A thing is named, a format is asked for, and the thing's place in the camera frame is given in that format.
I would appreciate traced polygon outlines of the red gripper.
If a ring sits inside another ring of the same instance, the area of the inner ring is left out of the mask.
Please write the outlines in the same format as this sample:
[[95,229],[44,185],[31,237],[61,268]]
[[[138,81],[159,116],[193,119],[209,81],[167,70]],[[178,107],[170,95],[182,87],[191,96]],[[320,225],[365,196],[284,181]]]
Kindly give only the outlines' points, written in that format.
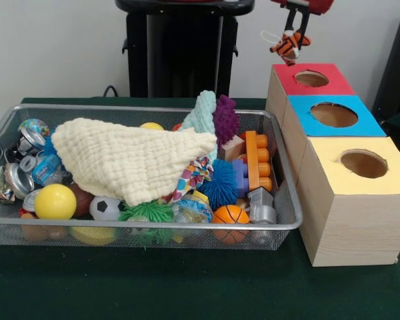
[[307,30],[310,14],[322,15],[330,10],[334,0],[272,0],[281,7],[289,9],[284,31],[294,31],[293,22],[297,10],[302,13],[299,31],[302,35]]

